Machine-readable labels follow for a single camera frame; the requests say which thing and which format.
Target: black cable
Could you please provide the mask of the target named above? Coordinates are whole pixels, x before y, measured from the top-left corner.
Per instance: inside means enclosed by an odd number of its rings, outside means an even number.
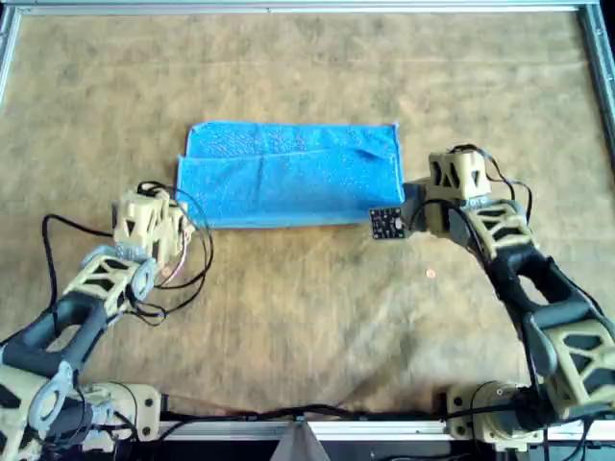
[[[477,395],[480,392],[480,389],[482,389],[483,387],[496,382],[495,380],[491,380],[491,381],[487,381],[484,382],[483,384],[481,384],[479,387],[476,388],[476,390],[474,391],[474,393],[472,394],[472,398],[470,398],[470,410],[474,409],[474,400],[476,399]],[[479,441],[477,440],[477,434],[476,434],[476,430],[475,430],[475,426],[474,426],[474,415],[475,413],[472,413],[472,440],[474,441],[474,447],[477,451],[478,454],[480,454],[480,446],[479,446]]]
[[[160,325],[162,325],[162,322],[164,322],[166,320],[166,317],[168,316],[167,310],[158,304],[146,303],[143,301],[135,300],[132,303],[132,306],[133,306],[133,310],[128,311],[126,313],[129,315],[134,315],[135,317],[137,317],[137,319],[139,319],[141,322],[147,324],[150,327],[159,327]],[[151,312],[151,311],[144,310],[141,308],[141,306],[153,307],[158,312]],[[159,319],[159,320],[157,322],[152,322],[148,319]]]
[[[138,429],[136,428],[136,426],[133,424],[131,420],[126,418],[119,411],[114,411],[113,416],[117,418],[118,420],[120,420],[122,423],[124,423],[124,425],[126,425],[131,430],[131,433],[132,433],[131,438],[135,440],[135,442],[139,443],[141,441],[141,439],[139,439],[138,437]]]
[[[500,404],[500,405],[490,405],[484,406],[480,408],[472,408],[469,410],[461,410],[453,413],[445,413],[443,415],[429,415],[424,417],[415,417],[414,415],[410,415],[408,413],[406,416],[411,417],[414,421],[446,421],[452,418],[461,418],[464,416],[470,416],[480,413],[490,413],[494,411],[510,411],[516,409],[517,406],[512,404]],[[195,416],[195,417],[187,417],[187,419],[183,421],[179,421],[174,425],[170,426],[166,429],[161,436],[159,437],[159,441],[163,441],[169,435],[171,435],[174,431],[183,427],[185,425],[190,425],[193,423],[203,423],[203,422],[261,422],[261,421],[271,421],[271,420],[279,420],[287,417],[303,417],[306,413],[314,413],[324,416],[334,416],[340,420],[350,420],[350,421],[378,421],[381,417],[384,419],[390,419],[391,413],[372,413],[372,412],[362,412],[362,411],[350,411],[345,410],[343,408],[338,408],[325,404],[313,404],[306,406],[294,406],[294,407],[286,407],[279,408],[276,410],[266,411],[263,413],[256,412],[244,412],[237,413],[233,415],[227,416]]]
[[[549,430],[547,428],[545,428],[542,431],[542,439],[543,439],[543,443],[542,443],[543,458],[545,459],[545,461],[551,461],[551,454],[550,454],[551,447],[549,446]]]
[[[152,187],[145,188],[144,186],[147,185],[147,184],[152,185]],[[155,193],[156,193],[156,190],[158,190],[158,189],[166,190],[170,194],[173,194],[173,193],[178,194],[178,193],[180,193],[180,194],[186,195],[186,197],[197,208],[197,211],[199,212],[199,215],[201,216],[201,219],[203,220],[203,223],[204,223],[203,228],[205,228],[206,233],[208,235],[209,252],[207,252],[208,253],[207,263],[206,263],[205,268],[203,269],[203,271],[199,272],[196,276],[194,276],[189,281],[187,281],[185,283],[182,283],[182,284],[179,284],[179,285],[157,286],[157,288],[160,289],[160,290],[179,290],[179,289],[187,288],[190,285],[193,285],[200,278],[204,277],[207,274],[209,268],[211,267],[211,263],[213,262],[213,238],[211,236],[211,230],[209,228],[209,224],[208,224],[208,220],[207,220],[207,215],[206,215],[205,211],[203,210],[203,208],[201,207],[201,204],[199,204],[199,202],[192,195],[188,194],[186,191],[180,189],[179,187],[175,187],[173,185],[168,185],[168,184],[163,184],[162,182],[158,182],[158,181],[144,181],[144,182],[140,182],[138,184],[138,186],[136,187],[136,192],[139,193],[139,194],[143,194],[143,195],[154,196]],[[184,215],[185,219],[192,225],[192,227],[194,227],[194,229],[196,229],[196,230],[200,229],[199,226],[197,226],[192,221],[192,219],[190,219],[188,214],[185,212],[185,210],[181,206],[180,206],[180,211]]]
[[[168,315],[180,309],[183,309],[184,307],[192,303],[196,299],[197,296],[199,296],[199,294],[203,290],[203,286],[205,285],[206,275],[213,262],[214,247],[213,247],[213,237],[211,236],[211,230],[207,222],[207,216],[205,212],[203,211],[203,208],[201,207],[201,205],[198,203],[198,201],[194,197],[192,197],[192,195],[188,194],[187,192],[180,189],[179,187],[175,187],[172,185],[166,185],[166,184],[163,184],[157,181],[140,182],[138,186],[136,187],[136,192],[139,194],[143,194],[143,195],[147,195],[151,197],[151,196],[155,196],[156,191],[160,189],[165,190],[169,193],[179,193],[179,194],[186,195],[186,197],[195,205],[195,207],[197,208],[197,211],[200,213],[203,219],[203,222],[205,223],[203,227],[197,226],[194,223],[194,221],[188,216],[187,212],[181,206],[179,206],[179,209],[184,215],[184,218],[194,227],[195,230],[198,231],[198,235],[201,240],[201,245],[203,246],[203,252],[205,256],[205,267],[203,268],[201,272],[199,272],[195,277],[193,277],[191,280],[189,280],[186,283],[183,283],[180,285],[173,285],[173,286],[157,286],[157,288],[162,289],[162,290],[177,290],[177,289],[187,288],[188,286],[196,283],[197,281],[199,282],[195,292],[190,297],[188,297],[186,300],[179,303],[175,307],[172,307],[170,309],[165,309],[165,312]],[[206,238],[205,238],[203,229],[205,229],[205,233],[207,234],[209,250],[208,250],[208,243],[206,243]]]
[[[513,184],[520,185],[521,187],[526,189],[526,191],[528,192],[528,205],[526,206],[526,221],[529,224],[529,219],[531,218],[531,209],[533,207],[533,193],[531,191],[531,188],[524,182],[521,182],[519,180],[511,180],[507,178],[506,176],[504,176],[504,174],[502,173],[502,170],[500,169],[500,165],[495,160],[495,158],[491,154],[489,154],[487,151],[485,151],[484,149],[474,144],[461,144],[459,146],[454,146],[454,148],[451,149],[450,153],[455,154],[459,151],[465,151],[465,150],[470,150],[470,149],[473,151],[476,151],[481,157],[486,158],[487,160],[491,162],[496,172],[498,173],[498,176],[500,177],[500,179],[498,180],[497,178],[492,178],[489,175],[489,173],[486,172],[486,169],[485,169],[487,179],[490,180],[491,182],[503,182],[504,184],[506,184],[506,186],[508,187],[508,190],[510,191],[510,200],[515,200],[515,189],[513,187]]]
[[[66,224],[67,226],[78,231],[89,233],[91,235],[96,235],[98,237],[113,237],[113,235],[109,232],[103,232],[101,230],[88,228],[79,223],[71,221],[70,219],[64,218],[63,216],[60,216],[58,214],[47,214],[42,218],[42,243],[45,247],[45,257],[47,258],[47,269],[49,271],[49,282],[51,285],[51,296],[49,298],[49,304],[47,305],[47,309],[51,310],[51,314],[54,319],[54,332],[56,334],[56,337],[59,337],[61,333],[58,330],[58,311],[56,307],[56,301],[58,300],[58,277],[56,274],[56,268],[54,266],[54,258],[51,251],[51,242],[49,241],[49,221],[51,221],[52,219]]]
[[[75,438],[81,433],[81,431],[85,427],[84,422],[86,421],[86,396],[84,396],[84,392],[81,390],[81,387],[79,387],[79,384],[76,384],[74,388],[79,395],[79,398],[81,399],[81,418],[79,420],[79,425],[77,425],[77,428],[73,431],[70,437],[66,439],[59,438],[52,442],[45,440],[41,441],[41,444],[44,449],[48,449],[52,452],[69,449],[72,446],[72,443]]]
[[[597,418],[598,418],[598,416],[593,416],[591,418],[586,418],[586,419],[583,420],[583,433],[580,436],[580,440],[578,441],[577,446],[575,447],[573,452],[569,456],[564,458],[562,461],[572,461],[578,455],[578,453],[582,449],[584,449],[584,447],[585,447],[585,440],[587,439],[587,434],[589,434],[589,429],[591,429],[592,424],[597,420]]]
[[[442,455],[423,455],[423,456],[388,456],[382,458],[380,461],[456,461],[457,459],[470,456],[472,453],[460,453],[460,454],[442,454]]]
[[[480,263],[481,263],[483,269],[486,270],[489,262],[487,261],[487,258],[486,258],[485,254],[484,254],[484,249],[482,247],[482,244],[480,243],[479,236],[477,235],[476,230],[474,229],[474,227],[470,223],[470,220],[468,219],[468,216],[465,214],[465,212],[459,206],[454,204],[453,202],[450,202],[450,201],[445,200],[445,199],[428,199],[428,200],[426,200],[421,205],[416,207],[416,209],[414,209],[414,212],[412,213],[412,216],[410,217],[410,220],[407,223],[405,223],[407,229],[409,231],[412,231],[412,228],[414,227],[414,222],[416,221],[416,218],[418,217],[419,213],[425,208],[425,206],[432,205],[432,204],[441,205],[444,208],[446,208],[446,211],[448,211],[449,209],[454,210],[457,213],[457,215],[463,220],[463,222],[464,222],[464,224],[466,226],[466,229],[470,233],[470,238],[472,239],[472,242],[474,244],[475,251],[476,251],[476,253],[478,253],[477,254],[477,258],[480,260]]]

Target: blue towel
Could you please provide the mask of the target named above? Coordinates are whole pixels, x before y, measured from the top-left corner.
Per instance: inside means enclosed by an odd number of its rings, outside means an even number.
[[[404,202],[397,125],[202,123],[188,134],[178,187],[214,228],[364,222],[369,208]]]

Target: blue cloth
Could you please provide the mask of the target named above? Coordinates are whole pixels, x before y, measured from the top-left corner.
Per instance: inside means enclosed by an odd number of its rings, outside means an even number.
[[[202,123],[188,134],[178,187],[214,228],[367,221],[369,208],[404,201],[397,125]]]

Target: circuit board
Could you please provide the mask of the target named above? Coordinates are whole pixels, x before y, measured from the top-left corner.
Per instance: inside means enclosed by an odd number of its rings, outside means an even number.
[[[372,220],[372,237],[376,240],[406,238],[402,209],[398,206],[370,209],[369,217]]]

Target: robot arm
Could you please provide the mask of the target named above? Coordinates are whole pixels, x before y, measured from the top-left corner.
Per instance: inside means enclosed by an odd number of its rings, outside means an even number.
[[[147,440],[158,432],[155,389],[107,383],[82,391],[77,377],[107,328],[145,300],[169,260],[185,252],[194,228],[185,207],[154,184],[124,195],[113,217],[115,244],[88,255],[58,302],[0,349],[1,460],[81,444],[94,425],[124,427],[114,432],[120,438],[138,430]],[[68,344],[49,351],[70,326],[78,329]],[[109,443],[106,433],[90,441]]]
[[[415,185],[415,197],[405,213],[411,216],[411,228],[423,225],[477,257],[524,342],[530,374],[535,367],[539,376],[532,380],[531,388],[514,386],[507,397],[501,383],[472,389],[465,399],[455,395],[455,390],[450,393],[451,411],[460,409],[453,403],[455,397],[457,402],[474,398],[475,407],[480,406],[479,401],[524,404],[513,423],[510,415],[500,415],[507,419],[505,424],[503,418],[497,421],[495,414],[477,416],[478,425],[490,420],[487,426],[498,429],[485,429],[483,440],[497,442],[498,437],[486,434],[496,432],[501,434],[500,441],[506,437],[512,440],[514,434],[527,435],[612,410],[615,327],[595,300],[566,277],[551,257],[540,253],[519,204],[491,196],[485,158],[490,156],[473,145],[430,155],[430,178]],[[547,302],[532,301],[520,277],[529,279]],[[452,426],[458,427],[458,423],[463,421],[453,421]]]

